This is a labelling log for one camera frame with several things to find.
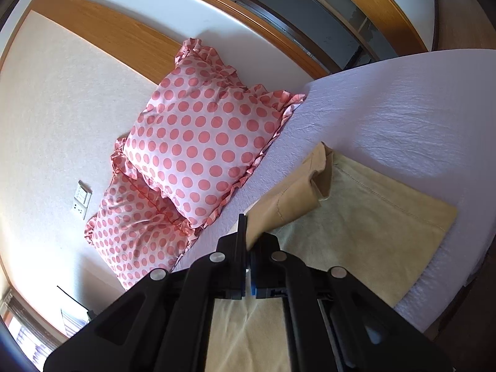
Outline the pink polka-dot pillow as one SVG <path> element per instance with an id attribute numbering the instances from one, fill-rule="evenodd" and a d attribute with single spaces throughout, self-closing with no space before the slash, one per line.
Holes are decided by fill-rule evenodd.
<path id="1" fill-rule="evenodd" d="M 245 86 L 201 39 L 187 39 L 118 147 L 124 171 L 172 202 L 185 226 L 215 221 L 259 166 L 302 94 Z"/>
<path id="2" fill-rule="evenodd" d="M 114 173 L 85 238 L 129 290 L 155 268 L 173 270 L 194 238 L 172 201 L 141 179 Z"/>

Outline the khaki tan pants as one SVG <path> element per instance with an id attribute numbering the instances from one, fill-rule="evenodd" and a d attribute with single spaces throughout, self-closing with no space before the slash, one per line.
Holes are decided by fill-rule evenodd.
<path id="1" fill-rule="evenodd" d="M 257 226 L 282 250 L 320 270 L 339 265 L 386 304 L 419 279 L 456 219 L 454 206 L 418 192 L 323 144 L 253 204 Z M 287 371 L 279 298 L 215 303 L 209 371 Z"/>

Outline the lavender bed sheet mattress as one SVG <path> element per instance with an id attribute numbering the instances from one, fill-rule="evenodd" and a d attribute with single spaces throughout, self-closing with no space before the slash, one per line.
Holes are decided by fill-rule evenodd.
<path id="1" fill-rule="evenodd" d="M 308 83 L 253 176 L 180 259 L 212 252 L 240 212 L 318 143 L 457 208 L 457 219 L 396 309 L 427 329 L 480 266 L 495 236 L 495 53 L 448 50 L 364 65 Z"/>

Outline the wooden door frame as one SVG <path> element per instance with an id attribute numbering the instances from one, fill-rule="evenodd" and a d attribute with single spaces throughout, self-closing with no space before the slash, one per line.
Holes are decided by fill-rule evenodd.
<path id="1" fill-rule="evenodd" d="M 311 76 L 430 51 L 435 0 L 201 0 L 295 59 Z"/>

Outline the right pink polka-dot pillow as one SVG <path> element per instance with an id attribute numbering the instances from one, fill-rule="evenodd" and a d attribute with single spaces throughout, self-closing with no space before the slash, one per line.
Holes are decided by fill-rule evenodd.
<path id="1" fill-rule="evenodd" d="M 185 226 L 215 221 L 259 166 L 302 94 L 245 86 L 201 39 L 187 39 L 118 147 L 124 171 L 172 202 Z"/>

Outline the white wall socket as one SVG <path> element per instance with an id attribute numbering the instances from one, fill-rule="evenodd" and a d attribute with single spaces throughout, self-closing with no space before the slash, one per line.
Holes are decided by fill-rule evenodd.
<path id="1" fill-rule="evenodd" d="M 80 188 L 80 192 L 78 193 L 79 201 L 82 204 L 82 217 L 86 217 L 87 209 L 89 207 L 89 202 L 92 197 L 92 192 L 85 190 L 83 187 Z"/>

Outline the black flat television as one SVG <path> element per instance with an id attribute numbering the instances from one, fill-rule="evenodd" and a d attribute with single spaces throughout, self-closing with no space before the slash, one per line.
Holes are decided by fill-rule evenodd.
<path id="1" fill-rule="evenodd" d="M 73 337 L 83 327 L 89 324 L 97 314 L 88 309 L 75 298 L 70 296 L 60 286 L 57 286 L 57 301 L 60 307 L 60 315 L 64 327 L 64 333 L 69 338 Z"/>

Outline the white wall switch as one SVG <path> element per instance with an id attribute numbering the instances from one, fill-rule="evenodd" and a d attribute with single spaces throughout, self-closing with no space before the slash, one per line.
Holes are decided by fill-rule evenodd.
<path id="1" fill-rule="evenodd" d="M 92 193 L 90 189 L 81 180 L 79 180 L 77 183 L 77 189 L 75 191 L 74 198 L 84 207 L 87 207 L 91 195 Z"/>

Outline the wooden headboard panel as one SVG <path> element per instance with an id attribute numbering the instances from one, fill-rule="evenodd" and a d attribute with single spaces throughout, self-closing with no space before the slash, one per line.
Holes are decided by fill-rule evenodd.
<path id="1" fill-rule="evenodd" d="M 85 39 L 153 83 L 174 67 L 181 45 L 137 19 L 89 0 L 32 0 L 29 10 Z"/>

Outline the left pink polka-dot pillow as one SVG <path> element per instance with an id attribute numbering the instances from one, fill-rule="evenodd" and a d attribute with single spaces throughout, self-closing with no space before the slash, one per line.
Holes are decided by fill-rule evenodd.
<path id="1" fill-rule="evenodd" d="M 194 238 L 172 201 L 141 179 L 114 173 L 85 238 L 129 290 L 155 268 L 173 270 Z"/>

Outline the dark window curtain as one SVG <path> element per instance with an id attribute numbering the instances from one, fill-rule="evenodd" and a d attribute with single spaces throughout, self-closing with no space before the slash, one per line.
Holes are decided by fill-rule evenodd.
<path id="1" fill-rule="evenodd" d="M 8 287 L 1 298 L 1 319 L 29 361 L 42 371 L 46 359 L 67 336 L 33 310 L 20 294 Z"/>

